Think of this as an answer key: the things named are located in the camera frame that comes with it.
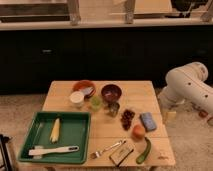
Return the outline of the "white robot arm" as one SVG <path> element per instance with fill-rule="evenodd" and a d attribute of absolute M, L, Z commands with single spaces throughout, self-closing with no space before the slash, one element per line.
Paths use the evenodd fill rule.
<path fill-rule="evenodd" d="M 205 83 L 207 78 L 208 69 L 201 62 L 171 69 L 165 76 L 166 86 L 158 95 L 161 106 L 169 109 L 187 99 L 213 115 L 213 88 Z"/>

